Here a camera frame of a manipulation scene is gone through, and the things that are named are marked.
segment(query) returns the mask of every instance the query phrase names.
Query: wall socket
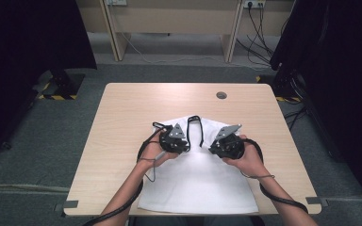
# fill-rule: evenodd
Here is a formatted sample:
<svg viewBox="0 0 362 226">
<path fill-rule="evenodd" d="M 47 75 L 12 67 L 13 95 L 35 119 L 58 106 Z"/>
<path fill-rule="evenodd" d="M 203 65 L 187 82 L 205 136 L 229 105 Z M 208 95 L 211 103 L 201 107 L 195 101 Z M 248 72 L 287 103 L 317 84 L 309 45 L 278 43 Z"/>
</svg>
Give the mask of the wall socket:
<svg viewBox="0 0 362 226">
<path fill-rule="evenodd" d="M 127 0 L 106 0 L 108 6 L 127 6 Z"/>
<path fill-rule="evenodd" d="M 264 5 L 266 5 L 266 0 L 246 0 L 244 8 L 248 8 L 249 2 L 252 3 L 252 8 L 264 8 Z"/>
</svg>

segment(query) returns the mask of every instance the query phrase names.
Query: person's right hand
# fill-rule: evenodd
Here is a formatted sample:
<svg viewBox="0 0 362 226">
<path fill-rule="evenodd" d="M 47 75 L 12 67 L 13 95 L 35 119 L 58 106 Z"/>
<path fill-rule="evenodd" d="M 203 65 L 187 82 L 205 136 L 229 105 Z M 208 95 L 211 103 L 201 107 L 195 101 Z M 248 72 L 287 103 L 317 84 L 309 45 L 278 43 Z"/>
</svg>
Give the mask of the person's right hand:
<svg viewBox="0 0 362 226">
<path fill-rule="evenodd" d="M 222 161 L 228 165 L 234 166 L 248 176 L 263 176 L 269 175 L 269 172 L 264 167 L 260 156 L 257 153 L 257 149 L 253 144 L 244 142 L 245 153 L 240 159 L 223 158 Z"/>
</svg>

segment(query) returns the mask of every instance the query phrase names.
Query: black stand base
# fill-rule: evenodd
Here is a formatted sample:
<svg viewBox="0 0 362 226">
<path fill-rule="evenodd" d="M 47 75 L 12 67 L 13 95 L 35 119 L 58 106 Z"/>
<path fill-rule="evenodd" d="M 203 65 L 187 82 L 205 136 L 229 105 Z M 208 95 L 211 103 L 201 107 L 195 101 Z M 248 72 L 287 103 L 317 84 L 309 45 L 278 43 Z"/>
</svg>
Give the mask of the black stand base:
<svg viewBox="0 0 362 226">
<path fill-rule="evenodd" d="M 284 98 L 298 97 L 295 90 L 290 85 L 289 81 L 281 82 L 278 83 L 277 85 L 274 85 L 273 81 L 274 81 L 273 75 L 261 74 L 257 79 L 257 83 L 270 85 L 272 92 L 276 97 L 284 97 Z"/>
<path fill-rule="evenodd" d="M 42 92 L 42 97 L 49 100 L 75 100 L 84 76 L 82 73 L 68 74 L 67 85 L 58 85 L 56 80 L 51 78 Z"/>
</svg>

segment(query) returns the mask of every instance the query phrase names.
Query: hand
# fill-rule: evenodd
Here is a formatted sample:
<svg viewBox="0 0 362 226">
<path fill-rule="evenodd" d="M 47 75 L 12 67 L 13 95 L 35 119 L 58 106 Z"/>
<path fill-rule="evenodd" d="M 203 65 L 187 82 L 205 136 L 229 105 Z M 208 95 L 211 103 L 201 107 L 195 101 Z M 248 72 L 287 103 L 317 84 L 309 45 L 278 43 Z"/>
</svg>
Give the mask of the hand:
<svg viewBox="0 0 362 226">
<path fill-rule="evenodd" d="M 262 176 L 268 175 L 269 172 L 264 167 L 260 156 L 257 153 L 257 149 L 253 144 L 244 142 L 245 153 L 240 159 L 223 158 L 222 161 L 228 165 L 234 166 L 248 176 Z"/>
<path fill-rule="evenodd" d="M 176 158 L 179 154 L 178 153 L 164 153 L 164 155 L 159 158 L 157 161 L 155 161 L 155 158 L 162 153 L 161 146 L 159 144 L 159 137 L 160 134 L 163 133 L 163 131 L 157 133 L 154 137 L 152 137 L 151 142 L 146 146 L 145 150 L 143 150 L 142 155 L 140 156 L 140 161 L 147 165 L 148 168 L 152 168 L 160 166 L 165 161 L 169 159 Z"/>
</svg>

